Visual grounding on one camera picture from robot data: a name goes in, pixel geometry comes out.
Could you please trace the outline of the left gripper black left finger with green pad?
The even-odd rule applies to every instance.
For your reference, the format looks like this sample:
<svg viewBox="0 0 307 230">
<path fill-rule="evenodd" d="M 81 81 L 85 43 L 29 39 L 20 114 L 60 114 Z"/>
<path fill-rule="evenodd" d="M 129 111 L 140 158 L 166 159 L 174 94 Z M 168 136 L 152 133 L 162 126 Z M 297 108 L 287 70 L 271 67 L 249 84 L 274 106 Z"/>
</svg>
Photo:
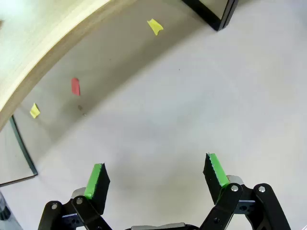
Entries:
<svg viewBox="0 0 307 230">
<path fill-rule="evenodd" d="M 74 191 L 72 198 L 62 204 L 59 201 L 46 203 L 39 230 L 109 230 L 111 227 L 102 218 L 110 184 L 105 164 L 95 164 L 85 188 Z"/>
</svg>

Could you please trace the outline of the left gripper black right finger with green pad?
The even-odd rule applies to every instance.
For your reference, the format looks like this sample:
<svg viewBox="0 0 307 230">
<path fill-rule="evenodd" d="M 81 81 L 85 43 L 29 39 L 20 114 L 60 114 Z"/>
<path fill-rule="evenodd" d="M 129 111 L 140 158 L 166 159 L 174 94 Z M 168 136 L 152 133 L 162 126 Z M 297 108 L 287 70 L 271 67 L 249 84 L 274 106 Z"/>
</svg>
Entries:
<svg viewBox="0 0 307 230">
<path fill-rule="evenodd" d="M 233 215 L 244 215 L 254 230 L 288 230 L 290 225 L 269 184 L 248 188 L 238 176 L 226 175 L 216 154 L 207 153 L 203 174 L 214 207 L 201 230 L 225 230 Z"/>
</svg>

